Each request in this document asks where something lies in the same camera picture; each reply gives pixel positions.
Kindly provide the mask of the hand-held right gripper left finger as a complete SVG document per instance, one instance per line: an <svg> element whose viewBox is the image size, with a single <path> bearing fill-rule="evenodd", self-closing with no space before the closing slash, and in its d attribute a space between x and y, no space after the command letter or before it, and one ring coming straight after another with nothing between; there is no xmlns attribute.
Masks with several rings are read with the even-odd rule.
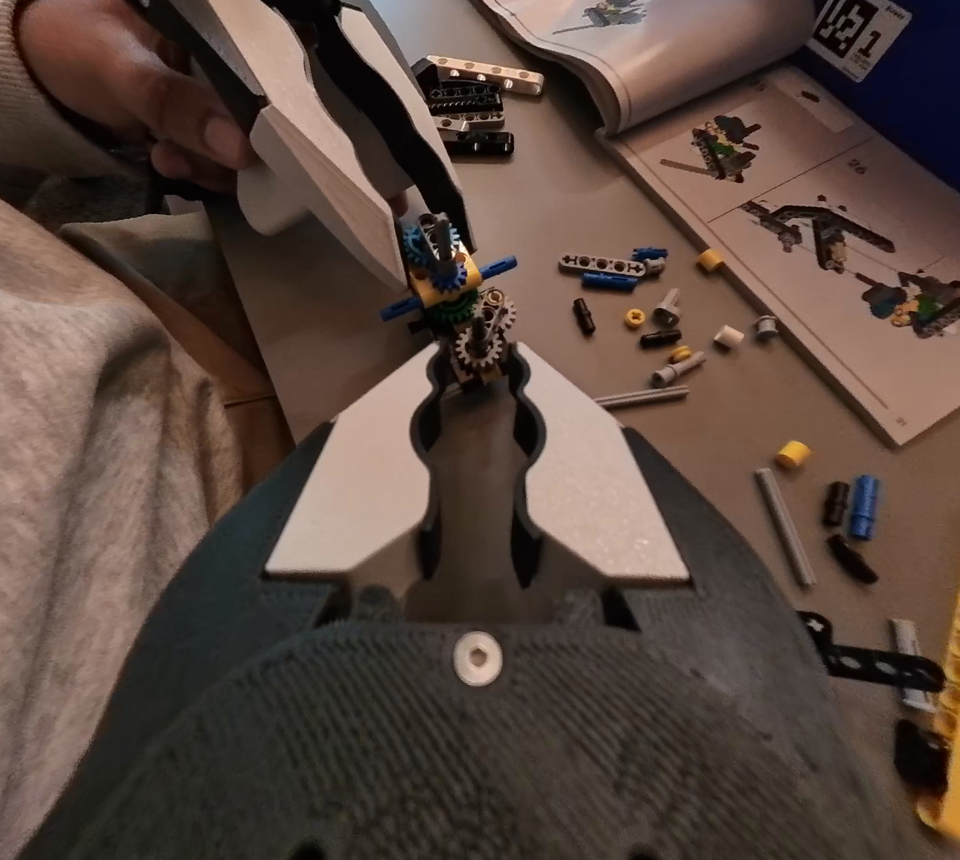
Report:
<svg viewBox="0 0 960 860"><path fill-rule="evenodd" d="M265 563L270 578L398 600L431 581L442 553L429 455L442 430L447 350L437 341L333 420Z"/></svg>

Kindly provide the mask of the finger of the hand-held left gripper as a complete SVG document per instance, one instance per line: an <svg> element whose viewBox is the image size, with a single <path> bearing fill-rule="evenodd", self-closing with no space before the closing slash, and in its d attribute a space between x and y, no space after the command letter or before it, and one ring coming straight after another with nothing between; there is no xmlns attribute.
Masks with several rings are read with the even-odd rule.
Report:
<svg viewBox="0 0 960 860"><path fill-rule="evenodd" d="M294 28L259 0L206 2L266 99L249 133L259 163L237 176L248 224L273 236L313 215L367 271L402 290L392 210L318 95Z"/></svg>
<svg viewBox="0 0 960 860"><path fill-rule="evenodd" d="M409 69L360 9L319 6L315 28L319 68L366 118L407 186L416 189L432 213L445 214L464 247L474 253L474 231L459 179Z"/></svg>

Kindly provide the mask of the long grey lego axle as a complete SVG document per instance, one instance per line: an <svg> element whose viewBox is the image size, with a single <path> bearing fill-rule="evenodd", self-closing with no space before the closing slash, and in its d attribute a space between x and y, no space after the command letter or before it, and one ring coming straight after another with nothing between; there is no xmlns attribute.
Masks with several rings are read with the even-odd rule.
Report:
<svg viewBox="0 0 960 860"><path fill-rule="evenodd" d="M666 386L664 388L646 388L615 395L594 398L594 402L608 411L617 411L633 407L644 407L660 403L675 402L690 395L688 386Z"/></svg>

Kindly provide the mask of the pile of lego beams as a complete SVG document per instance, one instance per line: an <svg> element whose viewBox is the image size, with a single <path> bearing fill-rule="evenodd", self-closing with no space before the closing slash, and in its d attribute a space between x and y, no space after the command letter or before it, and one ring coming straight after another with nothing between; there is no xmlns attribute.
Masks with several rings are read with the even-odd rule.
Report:
<svg viewBox="0 0 960 860"><path fill-rule="evenodd" d="M438 54L414 62L412 74L446 152L463 161L512 159L504 98L537 99L546 87L538 72Z"/></svg>

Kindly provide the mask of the long yellow lego beam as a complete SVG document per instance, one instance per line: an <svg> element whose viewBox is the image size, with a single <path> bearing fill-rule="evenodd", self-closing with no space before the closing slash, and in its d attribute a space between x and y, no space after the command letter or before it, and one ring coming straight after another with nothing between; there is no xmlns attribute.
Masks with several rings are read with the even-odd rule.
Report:
<svg viewBox="0 0 960 860"><path fill-rule="evenodd" d="M942 792L919 795L918 818L946 839L959 841L959 596L955 597L943 653L945 684L937 699L933 732L945 745Z"/></svg>

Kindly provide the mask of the lego gear assembly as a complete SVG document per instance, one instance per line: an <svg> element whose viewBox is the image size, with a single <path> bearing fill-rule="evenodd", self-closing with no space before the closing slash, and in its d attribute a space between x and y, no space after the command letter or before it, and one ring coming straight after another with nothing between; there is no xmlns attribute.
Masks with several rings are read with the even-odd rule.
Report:
<svg viewBox="0 0 960 860"><path fill-rule="evenodd" d="M408 294L379 311L383 323L406 320L445 355L446 384L466 394L503 378L512 356L515 302L496 278L513 271L509 256L480 266L467 238L444 214L394 223Z"/></svg>

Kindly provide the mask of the grey lego pin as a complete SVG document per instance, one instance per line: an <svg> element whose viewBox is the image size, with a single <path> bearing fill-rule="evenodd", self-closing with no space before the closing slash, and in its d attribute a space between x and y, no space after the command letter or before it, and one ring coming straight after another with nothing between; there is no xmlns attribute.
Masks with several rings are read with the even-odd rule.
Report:
<svg viewBox="0 0 960 860"><path fill-rule="evenodd" d="M697 351L677 362L668 362L651 374L651 385L654 389L664 389L671 386L682 377L701 368L704 362L706 362L706 354L703 351Z"/></svg>

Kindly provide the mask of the black bent lego beam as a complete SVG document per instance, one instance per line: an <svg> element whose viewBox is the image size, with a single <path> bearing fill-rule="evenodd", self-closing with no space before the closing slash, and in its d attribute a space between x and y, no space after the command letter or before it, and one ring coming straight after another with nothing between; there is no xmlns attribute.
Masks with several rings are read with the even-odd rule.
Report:
<svg viewBox="0 0 960 860"><path fill-rule="evenodd" d="M943 669L926 657L839 644L828 618L810 611L798 611L797 616L831 677L933 694L946 685Z"/></svg>

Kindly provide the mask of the black lego piece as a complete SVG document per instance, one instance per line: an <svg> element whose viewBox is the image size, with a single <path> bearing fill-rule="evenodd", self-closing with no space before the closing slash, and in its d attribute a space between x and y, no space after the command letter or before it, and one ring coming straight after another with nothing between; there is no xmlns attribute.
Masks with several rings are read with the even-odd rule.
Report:
<svg viewBox="0 0 960 860"><path fill-rule="evenodd" d="M911 720L896 721L894 770L909 787L941 796L948 786L949 761L949 749L942 736Z"/></svg>

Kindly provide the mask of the lego instruction booklet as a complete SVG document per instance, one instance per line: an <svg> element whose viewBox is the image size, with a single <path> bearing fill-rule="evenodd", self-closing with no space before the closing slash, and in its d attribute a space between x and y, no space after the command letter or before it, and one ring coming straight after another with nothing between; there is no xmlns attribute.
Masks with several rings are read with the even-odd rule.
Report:
<svg viewBox="0 0 960 860"><path fill-rule="evenodd" d="M786 59L813 0L469 0L894 446L958 411L958 193Z"/></svg>

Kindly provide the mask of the person's left hand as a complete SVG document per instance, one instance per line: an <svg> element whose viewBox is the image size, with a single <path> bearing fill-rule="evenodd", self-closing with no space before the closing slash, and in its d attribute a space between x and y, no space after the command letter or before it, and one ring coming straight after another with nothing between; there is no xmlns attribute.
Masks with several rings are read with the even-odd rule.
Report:
<svg viewBox="0 0 960 860"><path fill-rule="evenodd" d="M33 80L71 114L148 154L160 176L228 193L258 158L191 59L123 0L30 0L13 33Z"/></svg>

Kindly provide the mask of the black white marker tag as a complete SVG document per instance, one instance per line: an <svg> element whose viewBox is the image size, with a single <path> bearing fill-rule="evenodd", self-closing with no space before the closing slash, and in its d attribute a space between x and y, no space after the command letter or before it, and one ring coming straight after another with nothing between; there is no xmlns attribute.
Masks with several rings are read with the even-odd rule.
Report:
<svg viewBox="0 0 960 860"><path fill-rule="evenodd" d="M806 46L861 84L912 18L908 9L891 0L826 0Z"/></svg>

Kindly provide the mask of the light grey holed lego beam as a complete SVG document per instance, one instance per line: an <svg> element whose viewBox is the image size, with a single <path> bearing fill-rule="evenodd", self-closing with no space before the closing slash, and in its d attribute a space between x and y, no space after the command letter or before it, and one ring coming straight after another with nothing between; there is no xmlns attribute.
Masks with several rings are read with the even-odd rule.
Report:
<svg viewBox="0 0 960 860"><path fill-rule="evenodd" d="M557 266L559 271L577 277L599 275L604 277L641 279L647 274L647 267L643 261L607 258L579 253L560 255Z"/></svg>

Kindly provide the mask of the person's left forearm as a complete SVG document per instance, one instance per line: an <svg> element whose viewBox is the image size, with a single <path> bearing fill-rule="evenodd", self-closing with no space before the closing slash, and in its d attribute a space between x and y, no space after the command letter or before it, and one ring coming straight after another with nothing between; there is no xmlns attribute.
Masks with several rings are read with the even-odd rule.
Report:
<svg viewBox="0 0 960 860"><path fill-rule="evenodd" d="M1 0L2 166L68 179L110 174L114 160L54 107L21 56L16 22L34 1Z"/></svg>

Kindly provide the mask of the small grey lego piece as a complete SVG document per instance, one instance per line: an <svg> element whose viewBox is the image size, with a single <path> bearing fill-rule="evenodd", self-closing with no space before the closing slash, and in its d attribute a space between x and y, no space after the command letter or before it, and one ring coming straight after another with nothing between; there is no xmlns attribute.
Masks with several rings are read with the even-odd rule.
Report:
<svg viewBox="0 0 960 860"><path fill-rule="evenodd" d="M914 622L905 618L890 618L889 626L894 650L904 656L918 657L919 639ZM933 710L930 695L923 690L901 687L899 696L906 708L922 713L930 713Z"/></svg>

